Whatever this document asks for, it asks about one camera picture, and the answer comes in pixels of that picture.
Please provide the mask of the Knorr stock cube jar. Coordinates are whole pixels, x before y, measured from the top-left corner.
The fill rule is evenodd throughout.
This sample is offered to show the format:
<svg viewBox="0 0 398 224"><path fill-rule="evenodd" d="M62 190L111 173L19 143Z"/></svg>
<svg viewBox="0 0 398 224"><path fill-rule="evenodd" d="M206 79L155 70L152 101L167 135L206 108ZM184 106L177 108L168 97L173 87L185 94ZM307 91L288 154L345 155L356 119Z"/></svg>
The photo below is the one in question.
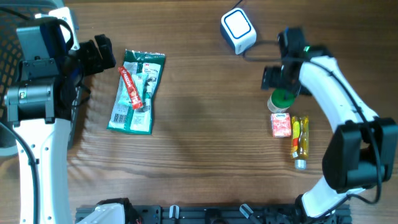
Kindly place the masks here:
<svg viewBox="0 0 398 224"><path fill-rule="evenodd" d="M275 89L267 101L267 107L272 113L284 113L295 101L295 96L287 91Z"/></svg>

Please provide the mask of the green 3M product package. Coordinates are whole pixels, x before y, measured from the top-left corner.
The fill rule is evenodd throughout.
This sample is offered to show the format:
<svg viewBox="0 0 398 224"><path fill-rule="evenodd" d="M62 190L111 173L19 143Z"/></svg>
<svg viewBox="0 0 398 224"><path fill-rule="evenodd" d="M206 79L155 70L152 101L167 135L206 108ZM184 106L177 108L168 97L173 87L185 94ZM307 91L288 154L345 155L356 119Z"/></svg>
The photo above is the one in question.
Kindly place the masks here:
<svg viewBox="0 0 398 224"><path fill-rule="evenodd" d="M124 79L118 83L107 128L129 134L151 134L155 94L164 70L165 54L126 50L123 67L134 82L142 107L134 109Z"/></svg>

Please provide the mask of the red white stock cube packet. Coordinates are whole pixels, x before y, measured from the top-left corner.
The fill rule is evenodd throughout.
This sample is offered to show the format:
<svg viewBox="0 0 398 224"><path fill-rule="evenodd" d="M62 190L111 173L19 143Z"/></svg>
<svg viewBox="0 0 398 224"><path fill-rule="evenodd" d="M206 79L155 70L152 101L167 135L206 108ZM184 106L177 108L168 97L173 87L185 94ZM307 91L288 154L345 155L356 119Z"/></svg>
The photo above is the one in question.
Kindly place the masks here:
<svg viewBox="0 0 398 224"><path fill-rule="evenodd" d="M272 135L274 138L290 137L292 134L288 113L271 114Z"/></svg>

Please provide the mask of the yellow dish soap bottle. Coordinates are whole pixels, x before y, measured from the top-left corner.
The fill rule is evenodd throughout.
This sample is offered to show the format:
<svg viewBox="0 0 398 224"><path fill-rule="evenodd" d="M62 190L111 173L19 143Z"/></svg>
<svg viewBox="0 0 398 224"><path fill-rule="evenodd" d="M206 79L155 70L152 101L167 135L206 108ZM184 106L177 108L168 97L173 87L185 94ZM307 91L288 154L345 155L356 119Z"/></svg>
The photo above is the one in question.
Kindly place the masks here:
<svg viewBox="0 0 398 224"><path fill-rule="evenodd" d="M308 116L293 116L291 119L292 127L292 147L291 156L295 162L295 168L305 170L309 155L309 118Z"/></svg>

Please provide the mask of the red Nescafe stick sachet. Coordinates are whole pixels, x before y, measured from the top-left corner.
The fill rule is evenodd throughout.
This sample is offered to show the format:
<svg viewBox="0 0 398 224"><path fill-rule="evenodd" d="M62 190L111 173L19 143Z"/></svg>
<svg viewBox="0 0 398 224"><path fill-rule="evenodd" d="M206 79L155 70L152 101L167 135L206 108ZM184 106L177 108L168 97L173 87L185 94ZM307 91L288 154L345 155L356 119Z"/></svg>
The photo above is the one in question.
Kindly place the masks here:
<svg viewBox="0 0 398 224"><path fill-rule="evenodd" d="M124 83L118 103L123 106L131 106L134 110L143 108L144 79L146 76L143 73L131 75L125 67L119 67L118 71Z"/></svg>

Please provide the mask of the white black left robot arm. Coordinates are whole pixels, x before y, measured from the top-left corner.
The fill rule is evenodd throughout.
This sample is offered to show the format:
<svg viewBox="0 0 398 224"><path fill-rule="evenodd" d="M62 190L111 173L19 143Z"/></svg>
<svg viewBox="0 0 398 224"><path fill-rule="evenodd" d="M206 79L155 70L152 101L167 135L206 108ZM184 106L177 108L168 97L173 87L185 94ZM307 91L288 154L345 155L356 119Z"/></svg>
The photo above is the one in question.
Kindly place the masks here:
<svg viewBox="0 0 398 224"><path fill-rule="evenodd" d="M5 96L4 128L16 139L21 187L21 223L71 223L67 149L78 90L85 77L116 64L103 34L79 42L67 7L17 26L22 74Z"/></svg>

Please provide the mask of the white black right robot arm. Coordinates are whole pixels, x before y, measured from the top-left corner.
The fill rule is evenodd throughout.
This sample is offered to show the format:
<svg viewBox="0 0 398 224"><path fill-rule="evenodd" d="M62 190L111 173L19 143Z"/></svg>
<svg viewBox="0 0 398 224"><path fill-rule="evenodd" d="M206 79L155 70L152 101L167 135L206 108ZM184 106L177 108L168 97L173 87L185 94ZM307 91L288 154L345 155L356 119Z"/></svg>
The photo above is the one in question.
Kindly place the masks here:
<svg viewBox="0 0 398 224"><path fill-rule="evenodd" d="M397 124L364 103L324 45L310 45L299 27L279 33L277 66L266 67L262 89L272 89L267 106L283 114L299 95L309 95L329 120L332 139L322 159L322 178L299 195L293 221L324 222L367 189L381 191L392 175Z"/></svg>

